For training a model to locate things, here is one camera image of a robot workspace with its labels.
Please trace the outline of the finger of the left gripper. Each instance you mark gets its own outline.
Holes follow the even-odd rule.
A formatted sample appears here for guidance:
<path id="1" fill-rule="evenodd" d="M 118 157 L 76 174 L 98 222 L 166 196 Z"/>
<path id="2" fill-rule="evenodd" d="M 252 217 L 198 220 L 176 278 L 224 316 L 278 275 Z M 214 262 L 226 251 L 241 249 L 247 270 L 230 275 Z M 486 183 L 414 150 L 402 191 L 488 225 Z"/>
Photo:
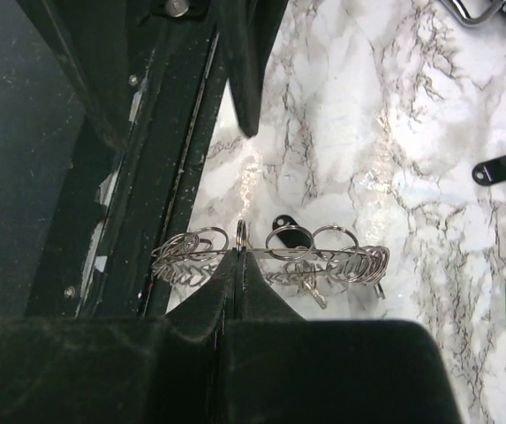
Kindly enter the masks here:
<path id="1" fill-rule="evenodd" d="M 284 15 L 284 0 L 214 1 L 224 69 L 241 132 L 259 131 L 265 72 Z"/>
<path id="2" fill-rule="evenodd" d="M 125 149 L 130 45 L 163 1 L 28 1 L 26 16 L 57 59 L 99 139 Z"/>

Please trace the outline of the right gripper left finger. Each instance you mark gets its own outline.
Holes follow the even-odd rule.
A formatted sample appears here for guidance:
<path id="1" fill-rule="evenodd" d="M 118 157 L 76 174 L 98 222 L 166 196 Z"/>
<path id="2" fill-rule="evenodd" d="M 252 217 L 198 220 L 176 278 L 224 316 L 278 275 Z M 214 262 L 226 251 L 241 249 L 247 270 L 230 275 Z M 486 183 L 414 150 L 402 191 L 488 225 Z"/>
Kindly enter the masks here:
<path id="1" fill-rule="evenodd" d="M 168 314 L 0 319 L 0 423 L 212 423 L 238 255 Z"/>

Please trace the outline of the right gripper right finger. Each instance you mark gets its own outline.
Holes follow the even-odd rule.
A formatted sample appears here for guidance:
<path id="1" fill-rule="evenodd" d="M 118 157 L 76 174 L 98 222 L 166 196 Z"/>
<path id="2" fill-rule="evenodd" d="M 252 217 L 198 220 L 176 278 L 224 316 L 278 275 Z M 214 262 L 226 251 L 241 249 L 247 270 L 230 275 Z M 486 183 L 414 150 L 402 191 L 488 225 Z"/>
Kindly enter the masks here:
<path id="1" fill-rule="evenodd" d="M 222 423 L 458 423 L 436 342 L 404 320 L 306 321 L 229 252 L 220 343 Z"/>

